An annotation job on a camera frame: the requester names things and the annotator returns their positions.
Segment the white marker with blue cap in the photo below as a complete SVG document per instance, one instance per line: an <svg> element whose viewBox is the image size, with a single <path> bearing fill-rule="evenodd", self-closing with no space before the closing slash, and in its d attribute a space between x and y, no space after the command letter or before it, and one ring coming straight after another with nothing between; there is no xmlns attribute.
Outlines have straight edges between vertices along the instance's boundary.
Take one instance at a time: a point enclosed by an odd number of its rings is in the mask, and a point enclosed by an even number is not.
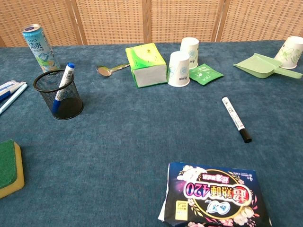
<svg viewBox="0 0 303 227"><path fill-rule="evenodd" d="M72 74L74 72L74 68L75 68L75 65L72 62L69 62L66 65L66 68L65 68L65 71L63 73L63 76L62 76L59 87L63 87L71 81ZM53 107L52 107L52 112L54 114L58 112L60 103L63 100L64 94L65 94L65 90L66 89L63 88L63 89L60 89L59 91L57 91L57 93L56 93L56 96L55 96L55 99L54 99L54 102L53 102Z"/></svg>

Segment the dark sanitary pad package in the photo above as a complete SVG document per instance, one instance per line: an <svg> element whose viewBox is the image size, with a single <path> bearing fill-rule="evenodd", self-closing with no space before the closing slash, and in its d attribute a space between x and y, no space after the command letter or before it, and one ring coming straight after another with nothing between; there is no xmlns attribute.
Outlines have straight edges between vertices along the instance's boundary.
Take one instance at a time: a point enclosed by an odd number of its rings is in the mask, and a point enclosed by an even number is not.
<svg viewBox="0 0 303 227"><path fill-rule="evenodd" d="M171 162L158 220L170 227L273 227L254 170Z"/></svg>

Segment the blue white toothpaste tube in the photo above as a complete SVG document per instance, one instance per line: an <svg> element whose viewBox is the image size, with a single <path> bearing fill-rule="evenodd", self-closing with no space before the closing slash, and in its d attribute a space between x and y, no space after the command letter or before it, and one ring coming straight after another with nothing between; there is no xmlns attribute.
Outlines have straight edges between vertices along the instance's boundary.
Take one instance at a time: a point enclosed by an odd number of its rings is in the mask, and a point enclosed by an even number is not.
<svg viewBox="0 0 303 227"><path fill-rule="evenodd" d="M0 102L12 95L16 90L18 90L23 84L26 84L24 81L10 80L0 86Z"/></svg>

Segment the green tissue pack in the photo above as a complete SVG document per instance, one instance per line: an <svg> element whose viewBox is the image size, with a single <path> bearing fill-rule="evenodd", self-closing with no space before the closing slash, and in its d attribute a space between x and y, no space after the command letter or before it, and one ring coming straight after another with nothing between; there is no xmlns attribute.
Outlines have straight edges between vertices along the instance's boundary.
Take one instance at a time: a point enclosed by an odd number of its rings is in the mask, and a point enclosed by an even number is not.
<svg viewBox="0 0 303 227"><path fill-rule="evenodd" d="M125 52L138 88L168 82L167 64L154 43L128 47Z"/></svg>

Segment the light blue drink can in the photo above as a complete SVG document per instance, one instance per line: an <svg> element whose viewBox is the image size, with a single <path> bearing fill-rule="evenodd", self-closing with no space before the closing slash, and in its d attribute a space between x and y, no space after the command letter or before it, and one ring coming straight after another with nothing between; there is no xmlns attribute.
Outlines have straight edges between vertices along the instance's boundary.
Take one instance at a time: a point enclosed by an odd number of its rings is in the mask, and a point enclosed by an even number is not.
<svg viewBox="0 0 303 227"><path fill-rule="evenodd" d="M25 26L22 35L43 72L61 68L41 25Z"/></svg>

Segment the metal spoon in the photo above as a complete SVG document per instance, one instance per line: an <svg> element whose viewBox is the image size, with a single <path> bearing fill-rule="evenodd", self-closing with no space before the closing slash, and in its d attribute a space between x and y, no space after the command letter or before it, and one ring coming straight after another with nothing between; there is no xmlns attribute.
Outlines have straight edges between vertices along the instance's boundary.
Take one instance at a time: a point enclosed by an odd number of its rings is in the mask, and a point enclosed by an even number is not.
<svg viewBox="0 0 303 227"><path fill-rule="evenodd" d="M102 75L104 77L109 77L113 72L116 72L118 70L121 70L121 69L129 67L129 66L130 66L130 64L122 64L122 65L118 65L113 68L108 68L106 66L97 66L96 70L100 75Z"/></svg>

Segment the green yellow scrub sponge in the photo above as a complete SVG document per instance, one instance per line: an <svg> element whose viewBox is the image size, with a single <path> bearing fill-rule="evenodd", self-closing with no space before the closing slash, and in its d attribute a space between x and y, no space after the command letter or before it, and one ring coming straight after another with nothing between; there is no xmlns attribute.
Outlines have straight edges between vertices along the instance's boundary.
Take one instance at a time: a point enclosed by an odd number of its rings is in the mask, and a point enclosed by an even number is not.
<svg viewBox="0 0 303 227"><path fill-rule="evenodd" d="M20 146L14 140L0 143L0 199L25 185Z"/></svg>

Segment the white paper cup blue print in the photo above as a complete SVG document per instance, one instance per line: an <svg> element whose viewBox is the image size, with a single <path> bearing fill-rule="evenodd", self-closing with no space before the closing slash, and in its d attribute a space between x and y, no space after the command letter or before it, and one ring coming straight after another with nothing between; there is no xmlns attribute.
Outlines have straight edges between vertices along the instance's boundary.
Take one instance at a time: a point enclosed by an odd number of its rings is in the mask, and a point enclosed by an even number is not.
<svg viewBox="0 0 303 227"><path fill-rule="evenodd" d="M198 66L199 40L194 37L185 37L181 41L180 51L189 54L189 69Z"/></svg>
<svg viewBox="0 0 303 227"><path fill-rule="evenodd" d="M189 84L189 54L175 51L170 55L168 84L173 87L184 87Z"/></svg>

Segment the white marker with black cap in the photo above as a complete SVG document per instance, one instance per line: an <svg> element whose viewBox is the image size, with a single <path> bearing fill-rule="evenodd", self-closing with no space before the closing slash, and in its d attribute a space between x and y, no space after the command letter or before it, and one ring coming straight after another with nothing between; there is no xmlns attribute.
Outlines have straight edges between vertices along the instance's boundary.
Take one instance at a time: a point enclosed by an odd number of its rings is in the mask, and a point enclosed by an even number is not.
<svg viewBox="0 0 303 227"><path fill-rule="evenodd" d="M228 97L224 96L222 98L222 102L227 109L230 117L232 118L238 132L242 136L242 139L244 140L245 143L249 143L252 141L251 136L249 135L248 131L246 130L244 124L242 123L241 119L239 118L238 114L236 113L234 107L232 106L230 100Z"/></svg>

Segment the black mesh pen holder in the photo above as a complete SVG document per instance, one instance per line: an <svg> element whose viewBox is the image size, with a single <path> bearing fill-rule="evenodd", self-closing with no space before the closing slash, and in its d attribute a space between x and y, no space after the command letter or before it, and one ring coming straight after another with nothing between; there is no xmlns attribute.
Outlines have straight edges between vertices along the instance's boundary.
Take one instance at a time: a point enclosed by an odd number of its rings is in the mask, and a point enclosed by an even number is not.
<svg viewBox="0 0 303 227"><path fill-rule="evenodd" d="M74 75L71 81L60 86L64 70L51 70L38 76L33 83L54 118L67 120L81 113L83 101L81 100L74 83Z"/></svg>

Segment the blue table cloth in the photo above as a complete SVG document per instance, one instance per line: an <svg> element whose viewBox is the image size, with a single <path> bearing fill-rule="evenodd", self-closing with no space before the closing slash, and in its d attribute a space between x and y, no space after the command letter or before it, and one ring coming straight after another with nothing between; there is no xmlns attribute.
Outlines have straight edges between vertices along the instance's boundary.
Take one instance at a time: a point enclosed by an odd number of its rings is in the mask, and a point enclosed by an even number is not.
<svg viewBox="0 0 303 227"><path fill-rule="evenodd" d="M126 45L57 46L75 64L83 111L53 118L33 88L42 73L30 49L0 48L0 85L27 89L0 115L0 142L22 152L25 186L0 199L0 227L166 227L157 217L170 162L255 170L274 227L303 227L303 78L256 78L236 67L274 57L282 41L199 45L199 63L223 77L202 86L137 88ZM245 143L222 98L252 141Z"/></svg>

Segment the light green plastic dustpan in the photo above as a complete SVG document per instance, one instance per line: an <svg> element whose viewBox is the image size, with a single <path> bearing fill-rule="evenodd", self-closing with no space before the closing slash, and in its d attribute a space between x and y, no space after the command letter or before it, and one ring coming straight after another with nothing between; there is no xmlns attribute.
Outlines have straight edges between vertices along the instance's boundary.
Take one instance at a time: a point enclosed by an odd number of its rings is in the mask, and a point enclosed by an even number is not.
<svg viewBox="0 0 303 227"><path fill-rule="evenodd" d="M265 79L274 73L295 79L300 79L303 76L302 73L283 69L280 67L281 65L281 61L258 53L254 53L251 57L237 64L233 64L233 66L260 79Z"/></svg>

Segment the paper cup green flower print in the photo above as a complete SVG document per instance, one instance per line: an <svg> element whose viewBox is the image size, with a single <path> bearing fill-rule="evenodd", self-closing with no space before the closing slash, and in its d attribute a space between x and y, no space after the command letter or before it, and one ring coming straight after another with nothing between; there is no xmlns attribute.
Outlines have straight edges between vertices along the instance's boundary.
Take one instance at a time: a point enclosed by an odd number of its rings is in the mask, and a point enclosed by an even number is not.
<svg viewBox="0 0 303 227"><path fill-rule="evenodd" d="M290 36L286 39L274 59L280 61L281 68L294 69L303 52L303 37Z"/></svg>

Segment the green tea sachet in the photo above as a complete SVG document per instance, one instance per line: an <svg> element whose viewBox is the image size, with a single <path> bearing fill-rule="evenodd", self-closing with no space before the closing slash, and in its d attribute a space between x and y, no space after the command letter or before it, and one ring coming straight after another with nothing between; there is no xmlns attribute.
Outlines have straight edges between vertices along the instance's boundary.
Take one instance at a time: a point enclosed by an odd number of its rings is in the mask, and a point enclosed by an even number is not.
<svg viewBox="0 0 303 227"><path fill-rule="evenodd" d="M223 77L223 74L215 71L206 64L202 64L189 71L189 77L201 85L206 85L211 81Z"/></svg>

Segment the woven bamboo folding screen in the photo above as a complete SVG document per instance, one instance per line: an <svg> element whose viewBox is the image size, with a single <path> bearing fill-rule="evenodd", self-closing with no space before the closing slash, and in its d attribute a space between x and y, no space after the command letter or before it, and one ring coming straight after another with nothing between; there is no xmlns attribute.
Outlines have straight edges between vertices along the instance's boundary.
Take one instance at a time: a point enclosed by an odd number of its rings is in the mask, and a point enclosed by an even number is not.
<svg viewBox="0 0 303 227"><path fill-rule="evenodd" d="M303 37L303 0L0 0L0 47L40 24L51 45Z"/></svg>

